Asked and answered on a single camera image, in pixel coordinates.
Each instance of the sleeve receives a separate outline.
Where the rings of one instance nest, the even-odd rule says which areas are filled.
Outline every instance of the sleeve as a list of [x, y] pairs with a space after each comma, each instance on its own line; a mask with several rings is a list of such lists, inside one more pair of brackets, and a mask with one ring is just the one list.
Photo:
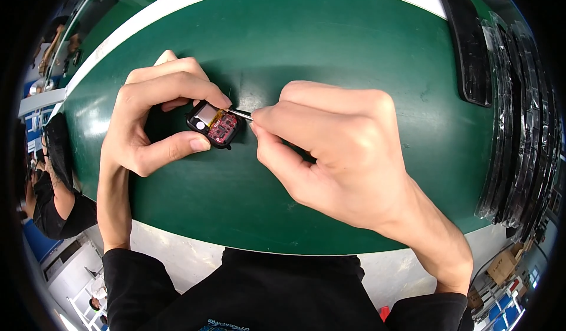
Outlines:
[[386, 318], [391, 331], [458, 331], [468, 299], [460, 293], [437, 293], [401, 299]]
[[96, 278], [94, 282], [92, 282], [91, 294], [96, 299], [103, 299], [105, 296], [107, 296], [107, 293], [104, 290], [104, 278], [99, 277]]
[[179, 297], [165, 266], [139, 252], [112, 249], [103, 256], [108, 326], [135, 330]]

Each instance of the red circuit board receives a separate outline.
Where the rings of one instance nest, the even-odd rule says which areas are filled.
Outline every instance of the red circuit board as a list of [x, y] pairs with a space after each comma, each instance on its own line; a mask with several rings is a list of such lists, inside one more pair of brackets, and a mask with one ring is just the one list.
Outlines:
[[234, 132], [237, 123], [236, 116], [221, 111], [213, 121], [214, 123], [210, 126], [207, 135], [217, 143], [223, 144]]

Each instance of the green mat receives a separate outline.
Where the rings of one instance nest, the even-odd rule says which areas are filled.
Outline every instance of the green mat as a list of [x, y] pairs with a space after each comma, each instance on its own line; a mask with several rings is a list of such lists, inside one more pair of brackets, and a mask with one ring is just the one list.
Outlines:
[[[139, 31], [63, 104], [87, 196], [96, 198], [100, 146], [118, 89], [132, 69], [151, 66], [165, 49], [196, 57], [241, 110], [274, 104], [294, 79], [385, 90], [396, 104], [409, 174], [464, 233], [487, 225], [474, 211], [489, 166], [493, 111], [460, 100], [446, 21], [399, 0], [206, 0]], [[150, 138], [187, 129], [189, 109], [153, 109]], [[294, 202], [256, 160], [249, 129], [232, 147], [133, 178], [134, 219], [258, 251], [333, 255], [402, 247]]]

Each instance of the cable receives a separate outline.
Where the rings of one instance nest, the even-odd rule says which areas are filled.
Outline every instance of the cable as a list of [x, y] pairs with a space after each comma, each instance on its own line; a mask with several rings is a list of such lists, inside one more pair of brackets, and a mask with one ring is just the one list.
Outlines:
[[485, 264], [483, 264], [483, 265], [478, 269], [478, 271], [477, 271], [477, 272], [475, 273], [475, 275], [474, 275], [474, 278], [471, 279], [470, 288], [468, 288], [468, 292], [470, 292], [472, 286], [474, 285], [475, 279], [476, 279], [476, 277], [478, 276], [479, 272], [480, 272], [481, 270], [483, 270], [483, 268], [484, 268], [488, 263], [491, 263], [491, 262], [493, 261], [493, 259], [494, 259], [495, 257], [497, 257], [497, 255], [499, 255], [499, 253], [500, 253], [501, 251], [507, 250], [507, 249], [508, 249], [511, 245], [513, 245], [513, 244], [514, 244], [514, 243], [511, 242], [511, 244], [509, 244], [509, 245], [505, 246], [504, 248], [502, 248], [501, 250], [499, 250], [498, 253], [496, 253], [492, 258], [490, 258]]

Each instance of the metal tool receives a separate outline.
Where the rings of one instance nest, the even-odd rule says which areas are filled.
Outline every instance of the metal tool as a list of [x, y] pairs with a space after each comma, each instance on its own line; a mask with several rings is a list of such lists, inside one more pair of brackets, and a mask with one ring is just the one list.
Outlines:
[[232, 110], [231, 108], [227, 108], [226, 111], [228, 111], [229, 113], [232, 113], [234, 115], [238, 115], [240, 117], [243, 117], [244, 119], [247, 119], [247, 120], [250, 120], [250, 121], [254, 120], [254, 118], [250, 116], [251, 113], [248, 113], [246, 111], [236, 111], [236, 110]]

